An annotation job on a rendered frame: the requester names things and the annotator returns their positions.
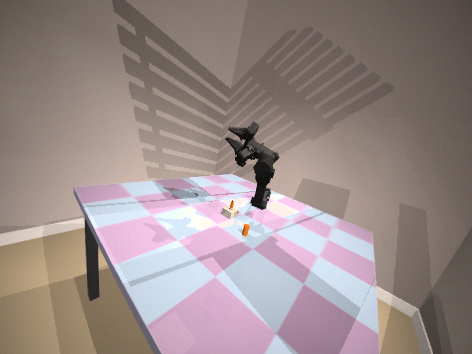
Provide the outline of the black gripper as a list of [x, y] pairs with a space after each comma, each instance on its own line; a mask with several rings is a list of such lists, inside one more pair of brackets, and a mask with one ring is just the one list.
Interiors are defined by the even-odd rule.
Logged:
[[242, 142], [234, 140], [232, 138], [226, 137], [226, 141], [233, 147], [235, 151], [235, 156], [239, 151], [244, 150], [245, 148], [249, 148], [247, 144], [250, 144], [254, 150], [256, 151], [255, 155], [252, 154], [253, 160], [259, 159], [260, 155], [262, 154], [263, 150], [265, 149], [264, 143], [262, 142], [261, 144], [255, 141], [255, 134], [257, 133], [257, 130], [259, 128], [258, 123], [252, 122], [248, 128], [237, 128], [237, 127], [229, 127], [228, 130], [230, 130], [232, 133], [235, 135], [239, 136], [240, 140], [242, 139], [245, 140], [244, 145]]

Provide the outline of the brown cylinder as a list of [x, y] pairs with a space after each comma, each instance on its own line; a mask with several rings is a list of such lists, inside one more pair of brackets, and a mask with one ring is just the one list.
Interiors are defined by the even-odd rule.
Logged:
[[249, 228], [250, 228], [250, 226], [248, 224], [244, 224], [243, 231], [242, 231], [243, 236], [248, 235]]

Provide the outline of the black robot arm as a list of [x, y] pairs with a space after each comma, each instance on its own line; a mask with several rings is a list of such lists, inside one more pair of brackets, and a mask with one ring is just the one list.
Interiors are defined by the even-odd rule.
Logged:
[[[248, 159], [253, 160], [252, 154], [255, 155], [256, 151], [254, 148], [247, 144], [248, 149], [245, 148], [242, 151], [237, 153], [235, 159], [239, 166], [244, 167]], [[273, 164], [279, 159], [278, 152], [274, 152], [269, 148], [265, 147], [262, 154], [260, 155], [257, 163], [254, 165], [253, 169], [255, 171], [255, 180], [257, 181], [257, 187], [255, 196], [251, 198], [251, 204], [254, 207], [257, 207], [261, 210], [267, 208], [267, 203], [269, 202], [271, 196], [271, 189], [267, 188], [267, 184], [270, 183], [271, 178], [273, 178], [275, 169]], [[267, 202], [268, 201], [268, 202]]]

